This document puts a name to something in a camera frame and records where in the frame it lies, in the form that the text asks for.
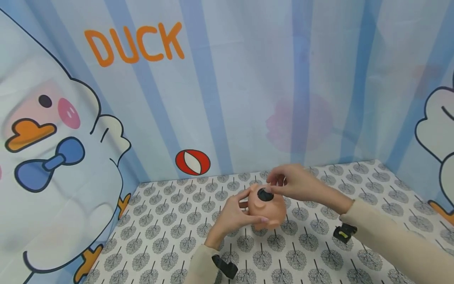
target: black wrist strap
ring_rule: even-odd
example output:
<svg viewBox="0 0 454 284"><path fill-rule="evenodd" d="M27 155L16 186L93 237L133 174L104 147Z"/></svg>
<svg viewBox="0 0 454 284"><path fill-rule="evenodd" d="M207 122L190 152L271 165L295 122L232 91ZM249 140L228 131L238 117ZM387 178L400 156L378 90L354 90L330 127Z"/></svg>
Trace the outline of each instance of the black wrist strap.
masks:
<svg viewBox="0 0 454 284"><path fill-rule="evenodd" d="M336 227L333 236L346 244L357 231L357 227L342 223L341 227Z"/></svg>
<svg viewBox="0 0 454 284"><path fill-rule="evenodd" d="M227 278L230 278L230 279L233 279L235 278L235 275L237 274L238 272L238 267L233 264L232 262L230 262L229 264L227 264L219 255L214 255L211 257L211 259L213 260L214 262L214 265L216 265L217 268L219 268L219 270L224 273L225 276L227 276Z"/></svg>

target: blue bow tie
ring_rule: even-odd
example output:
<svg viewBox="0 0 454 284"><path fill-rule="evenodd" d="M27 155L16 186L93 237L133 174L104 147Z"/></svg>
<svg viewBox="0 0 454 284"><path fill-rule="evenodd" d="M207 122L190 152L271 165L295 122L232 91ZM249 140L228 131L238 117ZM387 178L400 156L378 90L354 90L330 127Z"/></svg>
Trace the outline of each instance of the blue bow tie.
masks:
<svg viewBox="0 0 454 284"><path fill-rule="evenodd" d="M79 139L67 137L58 143L55 156L45 159L31 159L17 165L15 177L26 190L40 192L50 183L54 171L60 166L80 163L85 157L85 149Z"/></svg>

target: black tracker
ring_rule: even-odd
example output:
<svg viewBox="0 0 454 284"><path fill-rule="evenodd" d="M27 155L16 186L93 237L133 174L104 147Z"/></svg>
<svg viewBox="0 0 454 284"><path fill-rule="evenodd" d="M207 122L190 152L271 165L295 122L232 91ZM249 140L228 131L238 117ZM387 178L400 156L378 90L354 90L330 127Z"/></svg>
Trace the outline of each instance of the black tracker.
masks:
<svg viewBox="0 0 454 284"><path fill-rule="evenodd" d="M214 265L219 268L219 270L224 273L227 278L235 278L235 275L238 272L238 267L234 263L230 262L227 264L218 254L212 256L211 259L213 260Z"/></svg>
<svg viewBox="0 0 454 284"><path fill-rule="evenodd" d="M271 201L274 198L274 194L265 191L265 188L259 189L257 196L261 201Z"/></svg>
<svg viewBox="0 0 454 284"><path fill-rule="evenodd" d="M333 236L342 243L346 244L357 231L357 227L342 223L341 227L336 227Z"/></svg>

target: pink doll head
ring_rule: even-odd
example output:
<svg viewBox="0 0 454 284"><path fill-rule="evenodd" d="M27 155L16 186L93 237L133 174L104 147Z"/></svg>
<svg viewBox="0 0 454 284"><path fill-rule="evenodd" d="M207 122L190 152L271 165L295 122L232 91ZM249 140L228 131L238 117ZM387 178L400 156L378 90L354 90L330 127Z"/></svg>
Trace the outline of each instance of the pink doll head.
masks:
<svg viewBox="0 0 454 284"><path fill-rule="evenodd" d="M255 229L274 229L282 224L287 214L287 208L282 195L265 191L265 186L253 184L248 198L249 214L263 216L269 219L268 223L256 224Z"/></svg>

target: orange duck feet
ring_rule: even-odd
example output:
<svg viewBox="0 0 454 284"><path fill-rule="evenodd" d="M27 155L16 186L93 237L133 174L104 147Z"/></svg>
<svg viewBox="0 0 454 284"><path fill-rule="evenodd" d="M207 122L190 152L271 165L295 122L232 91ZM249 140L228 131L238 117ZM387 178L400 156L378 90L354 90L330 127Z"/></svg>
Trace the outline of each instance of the orange duck feet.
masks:
<svg viewBox="0 0 454 284"><path fill-rule="evenodd" d="M122 200L121 197L118 199L118 207L120 208L120 214L118 215L118 220L120 220L121 216L123 216L124 211L126 210L126 206L128 206L128 202L131 199L131 194L128 193L124 199Z"/></svg>
<svg viewBox="0 0 454 284"><path fill-rule="evenodd" d="M86 249L82 253L82 258L84 259L84 263L76 271L74 274L74 283L79 283L82 277L87 276L90 272L90 269L93 267L94 262L98 259L99 254L103 250L103 245L98 245L94 250L91 248Z"/></svg>

